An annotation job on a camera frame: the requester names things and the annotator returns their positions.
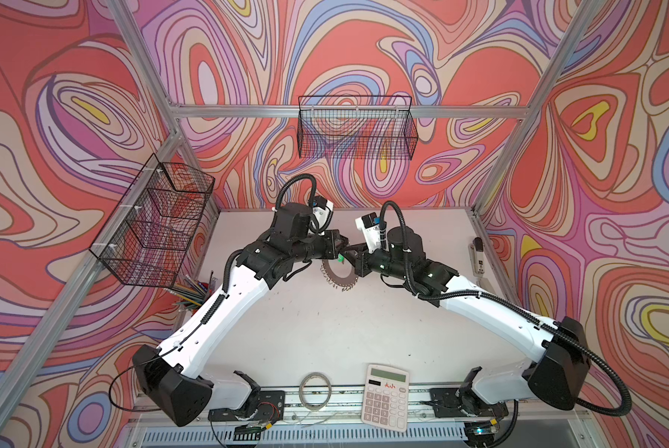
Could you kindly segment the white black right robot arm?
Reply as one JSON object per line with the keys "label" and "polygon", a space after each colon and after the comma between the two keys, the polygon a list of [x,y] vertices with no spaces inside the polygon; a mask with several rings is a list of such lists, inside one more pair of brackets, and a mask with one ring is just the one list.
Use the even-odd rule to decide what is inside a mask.
{"label": "white black right robot arm", "polygon": [[[427,258],[421,237],[409,226],[397,203],[387,201],[377,213],[355,220],[361,244],[342,252],[358,276],[371,273],[396,279],[420,302],[462,315],[504,339],[524,360],[496,369],[470,370],[459,390],[459,402],[473,414],[478,404],[538,399],[562,411],[580,405],[602,416],[627,416],[633,405],[621,376],[588,346],[582,324],[571,317],[555,320],[512,304],[473,283],[457,270]],[[621,402],[604,407],[580,393],[592,366],[605,373]]]}

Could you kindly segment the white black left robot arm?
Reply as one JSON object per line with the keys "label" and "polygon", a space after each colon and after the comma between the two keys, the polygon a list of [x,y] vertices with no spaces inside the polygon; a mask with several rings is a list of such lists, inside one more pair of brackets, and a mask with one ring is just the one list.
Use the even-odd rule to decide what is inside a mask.
{"label": "white black left robot arm", "polygon": [[310,174],[285,183],[270,226],[228,257],[221,286],[199,310],[160,345],[142,345],[132,356],[129,369],[141,391],[176,426],[194,422],[211,401],[221,408],[254,412],[258,386],[248,375],[233,371],[209,379],[203,369],[244,313],[278,282],[297,275],[295,263],[307,269],[315,259],[337,259],[347,245],[347,238],[330,227],[334,204],[315,189],[305,203],[283,201],[291,186],[303,180],[317,183]]}

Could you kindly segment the white black remote control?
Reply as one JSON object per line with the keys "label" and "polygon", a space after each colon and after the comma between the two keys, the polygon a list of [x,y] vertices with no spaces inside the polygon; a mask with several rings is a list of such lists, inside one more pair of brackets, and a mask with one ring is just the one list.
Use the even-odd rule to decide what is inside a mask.
{"label": "white black remote control", "polygon": [[480,237],[475,237],[470,246],[472,257],[472,270],[476,277],[483,278],[485,276],[485,251],[483,240]]}

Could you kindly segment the red pencil cup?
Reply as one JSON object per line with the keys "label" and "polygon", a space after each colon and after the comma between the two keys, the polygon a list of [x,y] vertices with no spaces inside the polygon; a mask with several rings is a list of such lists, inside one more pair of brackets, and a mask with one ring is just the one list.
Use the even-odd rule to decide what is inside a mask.
{"label": "red pencil cup", "polygon": [[166,292],[173,295],[177,305],[186,310],[197,311],[201,308],[211,295],[209,283],[196,281],[188,274],[179,274],[171,287]]}

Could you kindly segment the white desk calculator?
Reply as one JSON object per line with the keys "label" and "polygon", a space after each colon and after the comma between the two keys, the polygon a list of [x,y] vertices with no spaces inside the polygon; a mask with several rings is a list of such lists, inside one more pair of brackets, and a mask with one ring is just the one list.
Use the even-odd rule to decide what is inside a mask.
{"label": "white desk calculator", "polygon": [[408,427],[409,380],[407,371],[370,364],[362,393],[362,423],[405,433]]}

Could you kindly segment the clear tape roll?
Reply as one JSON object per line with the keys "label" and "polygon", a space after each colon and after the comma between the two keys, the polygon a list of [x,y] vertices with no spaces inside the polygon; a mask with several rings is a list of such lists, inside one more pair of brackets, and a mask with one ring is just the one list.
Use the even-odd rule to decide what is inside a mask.
{"label": "clear tape roll", "polygon": [[308,373],[298,386],[300,405],[309,412],[324,410],[332,399],[332,383],[324,373]]}

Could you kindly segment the aluminium front rail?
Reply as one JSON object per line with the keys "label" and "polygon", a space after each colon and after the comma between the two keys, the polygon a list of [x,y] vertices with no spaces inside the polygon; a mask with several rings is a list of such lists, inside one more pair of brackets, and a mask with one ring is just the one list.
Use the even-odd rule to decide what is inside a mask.
{"label": "aluminium front rail", "polygon": [[507,404],[504,418],[436,418],[428,405],[433,384],[411,384],[405,433],[362,423],[361,385],[333,386],[332,399],[319,412],[300,405],[296,386],[284,390],[282,420],[259,433],[236,432],[246,422],[209,422],[203,412],[178,427],[164,414],[142,414],[125,426],[118,447],[603,447],[605,442],[590,412],[556,411],[539,401]]}

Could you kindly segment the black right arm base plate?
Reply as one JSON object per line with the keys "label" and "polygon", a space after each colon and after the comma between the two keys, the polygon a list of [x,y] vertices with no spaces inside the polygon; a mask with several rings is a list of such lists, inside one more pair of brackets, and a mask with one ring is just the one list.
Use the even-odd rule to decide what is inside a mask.
{"label": "black right arm base plate", "polygon": [[494,417],[497,419],[509,415],[506,404],[488,404],[482,401],[472,390],[472,382],[482,371],[481,367],[471,369],[464,382],[456,388],[431,388],[428,405],[433,408],[436,418],[457,417]]}

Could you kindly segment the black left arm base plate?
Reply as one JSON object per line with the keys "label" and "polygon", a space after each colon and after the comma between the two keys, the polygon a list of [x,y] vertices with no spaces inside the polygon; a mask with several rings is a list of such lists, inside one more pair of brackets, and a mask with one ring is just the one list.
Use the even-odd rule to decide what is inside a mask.
{"label": "black left arm base plate", "polygon": [[242,371],[217,379],[207,405],[209,422],[260,422],[282,420],[286,393],[262,388]]}

